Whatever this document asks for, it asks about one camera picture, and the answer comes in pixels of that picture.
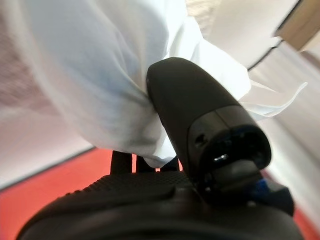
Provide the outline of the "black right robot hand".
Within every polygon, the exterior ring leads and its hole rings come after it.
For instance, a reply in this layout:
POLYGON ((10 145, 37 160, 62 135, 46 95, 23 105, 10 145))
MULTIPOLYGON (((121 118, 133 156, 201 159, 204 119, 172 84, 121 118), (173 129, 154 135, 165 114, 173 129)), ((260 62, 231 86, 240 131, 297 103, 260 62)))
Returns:
POLYGON ((264 178, 271 146, 194 63, 148 68, 147 90, 182 171, 110 174, 57 198, 19 240, 301 240, 289 189, 264 178))

